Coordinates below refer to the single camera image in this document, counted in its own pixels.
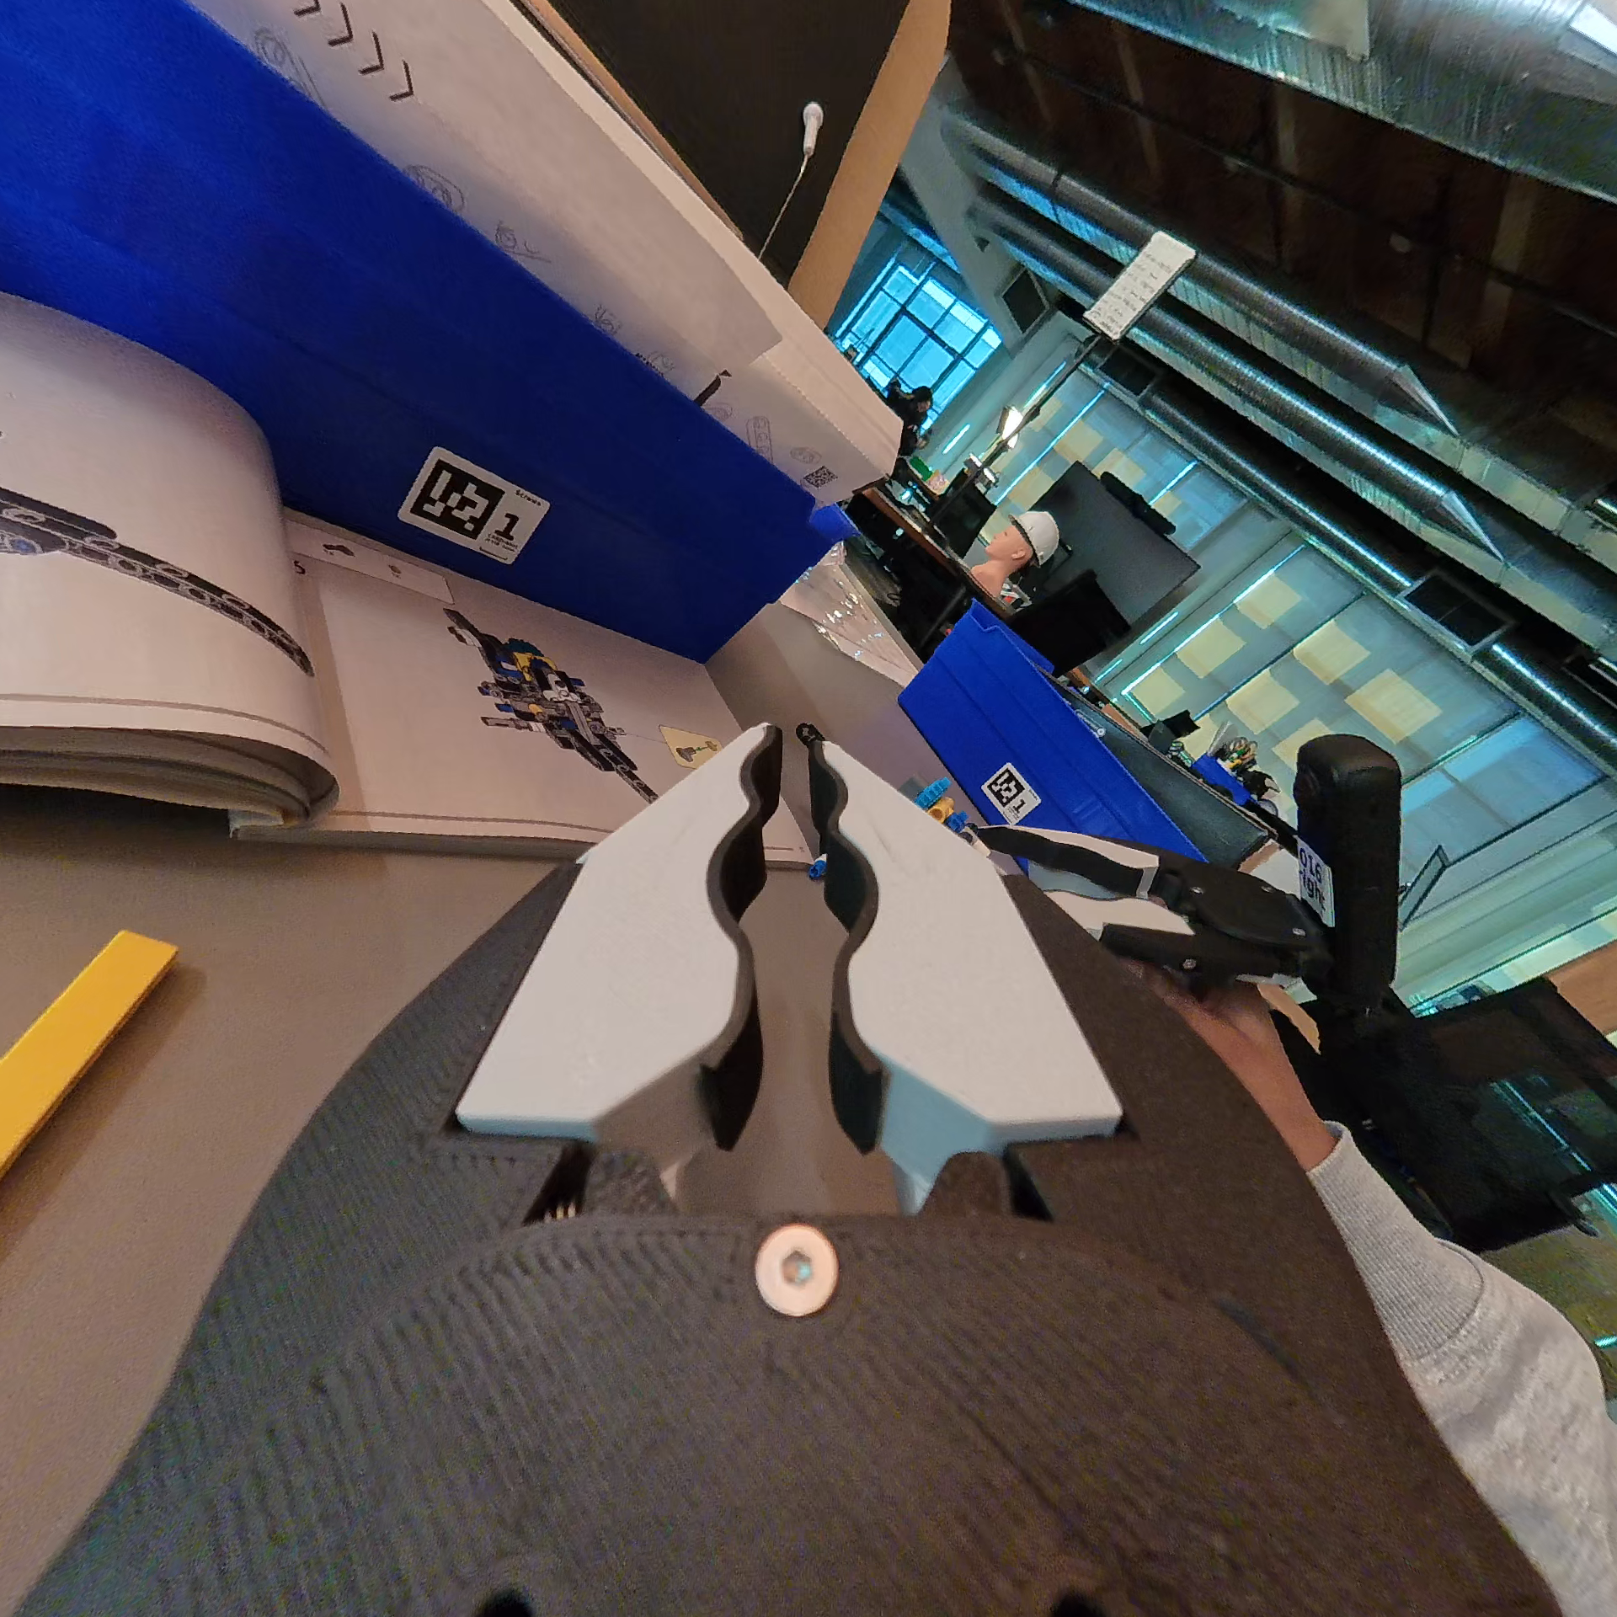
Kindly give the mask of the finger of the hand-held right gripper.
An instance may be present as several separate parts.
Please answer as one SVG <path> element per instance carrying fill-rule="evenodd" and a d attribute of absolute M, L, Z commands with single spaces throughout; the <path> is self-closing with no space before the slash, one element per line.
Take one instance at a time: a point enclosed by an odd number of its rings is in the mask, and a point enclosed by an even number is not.
<path fill-rule="evenodd" d="M 1041 830 L 1023 823 L 986 823 L 981 842 L 1030 867 L 1089 881 L 1110 896 L 1151 896 L 1163 850 L 1084 832 Z"/>
<path fill-rule="evenodd" d="M 1051 886 L 1045 886 L 1041 893 L 1099 941 L 1109 931 L 1144 933 L 1174 940 L 1196 936 L 1196 928 L 1190 919 L 1154 898 L 1100 896 Z"/>

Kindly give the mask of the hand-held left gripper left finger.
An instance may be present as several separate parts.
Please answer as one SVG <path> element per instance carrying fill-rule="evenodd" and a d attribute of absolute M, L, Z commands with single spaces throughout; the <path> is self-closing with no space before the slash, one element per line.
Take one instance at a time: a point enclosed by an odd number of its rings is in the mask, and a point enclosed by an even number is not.
<path fill-rule="evenodd" d="M 762 722 L 563 871 L 561 904 L 455 1105 L 487 1137 L 637 1150 L 664 1175 L 743 1138 L 763 1078 L 743 918 L 785 738 Z"/>

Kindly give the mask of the yellow blue lego assembly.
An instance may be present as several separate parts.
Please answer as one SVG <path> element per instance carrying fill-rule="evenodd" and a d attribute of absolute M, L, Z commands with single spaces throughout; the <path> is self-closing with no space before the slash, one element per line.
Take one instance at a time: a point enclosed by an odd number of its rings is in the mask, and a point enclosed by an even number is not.
<path fill-rule="evenodd" d="M 981 854 L 987 855 L 993 852 L 984 840 L 981 822 L 972 818 L 957 798 L 954 783 L 949 778 L 908 778 L 900 786 L 900 793 L 920 812 L 927 813 L 961 840 L 971 844 Z"/>

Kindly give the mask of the yellow flat lego beam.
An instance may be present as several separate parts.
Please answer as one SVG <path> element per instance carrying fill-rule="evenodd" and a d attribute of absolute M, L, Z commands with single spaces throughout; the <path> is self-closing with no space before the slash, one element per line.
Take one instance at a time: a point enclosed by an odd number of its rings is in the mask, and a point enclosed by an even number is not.
<path fill-rule="evenodd" d="M 171 941 L 118 931 L 2 1058 L 2 1174 L 171 972 Z"/>

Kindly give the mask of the open lego instruction booklet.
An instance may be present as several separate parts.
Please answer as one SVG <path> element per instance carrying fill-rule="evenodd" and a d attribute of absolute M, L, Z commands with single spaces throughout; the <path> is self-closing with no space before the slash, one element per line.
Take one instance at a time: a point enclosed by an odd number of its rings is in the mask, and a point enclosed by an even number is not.
<path fill-rule="evenodd" d="M 260 428 L 130 338 L 4 295 L 4 790 L 238 839 L 570 854 L 747 733 L 706 655 L 516 593 L 548 505 L 408 456 L 428 562 L 287 508 Z"/>

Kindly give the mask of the white cardboard lego box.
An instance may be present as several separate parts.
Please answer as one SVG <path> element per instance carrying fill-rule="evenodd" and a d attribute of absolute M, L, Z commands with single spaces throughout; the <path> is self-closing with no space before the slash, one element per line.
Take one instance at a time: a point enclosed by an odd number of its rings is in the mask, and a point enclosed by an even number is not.
<path fill-rule="evenodd" d="M 512 5 L 196 7 L 817 505 L 891 471 L 897 414 Z"/>

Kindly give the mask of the person's right hand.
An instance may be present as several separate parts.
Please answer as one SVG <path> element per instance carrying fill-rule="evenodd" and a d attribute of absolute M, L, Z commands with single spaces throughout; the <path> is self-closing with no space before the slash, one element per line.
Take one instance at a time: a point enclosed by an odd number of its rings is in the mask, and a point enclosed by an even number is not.
<path fill-rule="evenodd" d="M 1329 1160 L 1338 1138 L 1308 1098 L 1267 1000 L 1252 982 L 1191 989 L 1163 967 L 1122 958 L 1220 1056 L 1257 1101 L 1304 1172 Z"/>

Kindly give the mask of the small blue storage bin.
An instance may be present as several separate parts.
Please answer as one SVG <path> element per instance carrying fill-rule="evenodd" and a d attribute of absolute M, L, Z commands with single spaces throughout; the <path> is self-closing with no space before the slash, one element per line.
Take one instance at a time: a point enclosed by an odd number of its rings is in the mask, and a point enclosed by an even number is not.
<path fill-rule="evenodd" d="M 1121 839 L 1245 867 L 1260 818 L 1065 687 L 999 618 L 971 608 L 900 707 L 989 825 Z"/>

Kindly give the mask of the blue pen holder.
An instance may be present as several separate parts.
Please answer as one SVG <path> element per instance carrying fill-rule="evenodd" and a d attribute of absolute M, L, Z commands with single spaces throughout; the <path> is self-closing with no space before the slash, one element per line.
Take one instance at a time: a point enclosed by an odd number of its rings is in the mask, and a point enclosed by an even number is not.
<path fill-rule="evenodd" d="M 1222 731 L 1215 744 L 1195 759 L 1193 768 L 1205 781 L 1223 790 L 1240 788 L 1247 798 L 1279 800 L 1279 783 L 1262 768 L 1257 743 L 1237 731 Z"/>

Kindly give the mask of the mannequin head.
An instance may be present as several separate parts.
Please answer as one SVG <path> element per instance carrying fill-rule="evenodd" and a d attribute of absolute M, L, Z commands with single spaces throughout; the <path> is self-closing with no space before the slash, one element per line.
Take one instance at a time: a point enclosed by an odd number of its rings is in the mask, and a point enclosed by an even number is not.
<path fill-rule="evenodd" d="M 1041 564 L 1041 551 L 1019 522 L 1001 529 L 984 547 L 981 561 L 969 569 L 986 596 L 999 599 L 1025 571 Z"/>

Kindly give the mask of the black monitor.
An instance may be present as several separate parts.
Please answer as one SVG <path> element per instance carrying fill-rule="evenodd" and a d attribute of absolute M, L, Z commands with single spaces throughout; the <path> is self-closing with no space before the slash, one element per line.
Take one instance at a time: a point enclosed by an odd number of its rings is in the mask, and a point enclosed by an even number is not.
<path fill-rule="evenodd" d="M 1028 601 L 1014 610 L 1011 628 L 1058 675 L 1121 650 L 1176 606 L 1200 574 L 1168 517 L 1121 476 L 1082 463 L 1018 522 L 1055 535 L 1018 576 Z"/>

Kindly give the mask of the clear plastic bag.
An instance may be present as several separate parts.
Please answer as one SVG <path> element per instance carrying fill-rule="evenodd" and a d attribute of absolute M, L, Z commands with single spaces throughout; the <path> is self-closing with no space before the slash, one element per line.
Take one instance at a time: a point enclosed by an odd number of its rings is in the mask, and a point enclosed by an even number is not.
<path fill-rule="evenodd" d="M 854 569 L 844 539 L 802 572 L 779 596 L 779 604 L 811 623 L 839 653 L 900 689 L 922 668 L 917 652 Z"/>

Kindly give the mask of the white hanging microphone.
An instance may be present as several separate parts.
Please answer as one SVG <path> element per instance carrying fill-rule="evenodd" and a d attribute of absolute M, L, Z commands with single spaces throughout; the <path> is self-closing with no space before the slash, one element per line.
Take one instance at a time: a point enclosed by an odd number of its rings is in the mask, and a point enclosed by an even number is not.
<path fill-rule="evenodd" d="M 811 162 L 812 162 L 812 158 L 814 158 L 814 155 L 816 155 L 816 151 L 817 151 L 821 131 L 824 129 L 824 123 L 826 123 L 826 109 L 824 109 L 824 104 L 819 103 L 819 99 L 809 99 L 809 101 L 802 106 L 802 109 L 801 109 L 801 135 L 802 135 L 802 143 L 801 143 L 801 160 L 799 160 L 799 167 L 797 167 L 795 177 L 792 178 L 790 185 L 787 187 L 787 190 L 785 190 L 785 194 L 784 194 L 784 197 L 782 197 L 782 200 L 780 200 L 780 204 L 779 204 L 779 212 L 775 212 L 775 215 L 774 215 L 774 219 L 772 219 L 772 222 L 770 222 L 770 227 L 767 229 L 767 232 L 765 232 L 765 236 L 763 236 L 763 241 L 762 241 L 760 247 L 757 249 L 760 259 L 763 259 L 763 258 L 767 256 L 767 252 L 770 251 L 770 247 L 772 247 L 772 244 L 774 244 L 774 241 L 775 241 L 775 237 L 777 237 L 777 234 L 779 234 L 779 231 L 780 231 L 780 227 L 782 227 L 782 224 L 784 224 L 784 220 L 785 220 L 785 215 L 787 215 L 787 212 L 790 210 L 790 207 L 792 207 L 792 204 L 794 204 L 794 200 L 795 200 L 795 197 L 797 197 L 797 194 L 799 194 L 799 188 L 801 188 L 801 185 L 802 185 L 802 182 L 804 182 L 804 178 L 806 178 L 806 175 L 807 175 L 807 170 L 809 170 L 809 167 L 811 167 Z"/>

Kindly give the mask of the silver ventilation duct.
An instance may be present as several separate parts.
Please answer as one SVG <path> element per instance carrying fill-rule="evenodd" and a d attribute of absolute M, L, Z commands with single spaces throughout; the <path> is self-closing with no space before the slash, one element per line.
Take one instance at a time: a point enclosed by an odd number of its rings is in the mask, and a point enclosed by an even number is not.
<path fill-rule="evenodd" d="M 1612 1 L 1085 1 L 1508 172 L 1616 200 Z"/>
<path fill-rule="evenodd" d="M 967 219 L 1018 263 L 1094 310 L 1158 234 L 1171 234 L 974 111 L 942 113 L 942 140 L 979 185 Z M 1537 615 L 1575 647 L 1548 674 L 1525 672 L 1553 716 L 1614 733 L 1614 529 L 1572 473 L 1572 426 L 1501 402 L 1479 382 L 1412 362 L 1390 335 L 1341 323 L 1259 268 L 1195 249 L 1114 343 L 1134 342 L 1181 379 L 1163 409 L 1185 433 L 1210 424 L 1212 401 L 1405 529 L 1479 583 Z"/>

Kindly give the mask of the black wall panel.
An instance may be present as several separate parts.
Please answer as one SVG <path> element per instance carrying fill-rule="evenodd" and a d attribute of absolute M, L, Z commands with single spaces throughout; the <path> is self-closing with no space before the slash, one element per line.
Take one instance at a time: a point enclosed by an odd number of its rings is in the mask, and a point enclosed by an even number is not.
<path fill-rule="evenodd" d="M 763 256 L 790 278 L 905 1 L 560 1 L 556 12 L 634 99 L 750 249 L 799 172 L 801 111 L 817 151 Z"/>

